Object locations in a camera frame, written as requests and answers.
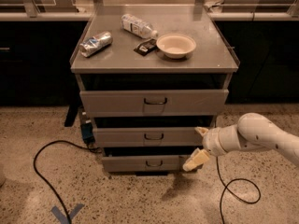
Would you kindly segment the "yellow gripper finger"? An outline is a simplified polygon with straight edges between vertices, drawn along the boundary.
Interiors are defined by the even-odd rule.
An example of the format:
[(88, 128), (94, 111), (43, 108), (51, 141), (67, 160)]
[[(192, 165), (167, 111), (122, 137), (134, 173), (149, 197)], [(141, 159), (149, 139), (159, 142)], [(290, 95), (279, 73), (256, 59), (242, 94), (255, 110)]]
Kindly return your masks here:
[(209, 153), (205, 149), (197, 148), (191, 156), (184, 162), (182, 168), (189, 172), (204, 164), (210, 159)]
[(207, 134), (207, 132), (208, 132), (208, 128), (205, 128), (205, 127), (195, 127), (194, 129), (202, 137), (204, 137)]

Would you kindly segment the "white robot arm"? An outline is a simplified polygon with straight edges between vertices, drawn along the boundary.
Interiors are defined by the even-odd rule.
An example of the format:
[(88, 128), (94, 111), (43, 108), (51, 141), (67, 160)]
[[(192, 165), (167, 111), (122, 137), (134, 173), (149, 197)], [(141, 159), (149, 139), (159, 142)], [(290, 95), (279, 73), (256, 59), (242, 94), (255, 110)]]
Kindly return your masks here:
[(197, 148), (183, 164), (183, 170), (192, 171), (209, 160), (231, 151), (261, 151), (273, 149), (299, 165), (299, 137), (281, 130), (275, 123), (257, 113), (241, 116), (237, 124), (224, 128), (196, 127), (202, 136), (203, 148)]

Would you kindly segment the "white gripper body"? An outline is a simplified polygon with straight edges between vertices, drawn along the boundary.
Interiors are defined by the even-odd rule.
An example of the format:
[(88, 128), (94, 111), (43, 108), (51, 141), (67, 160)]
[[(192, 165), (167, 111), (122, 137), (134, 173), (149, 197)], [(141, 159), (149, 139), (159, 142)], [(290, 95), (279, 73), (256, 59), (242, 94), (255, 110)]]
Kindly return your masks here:
[(208, 130), (203, 136), (202, 143), (204, 149), (212, 156), (218, 157), (226, 154), (220, 142), (220, 128)]

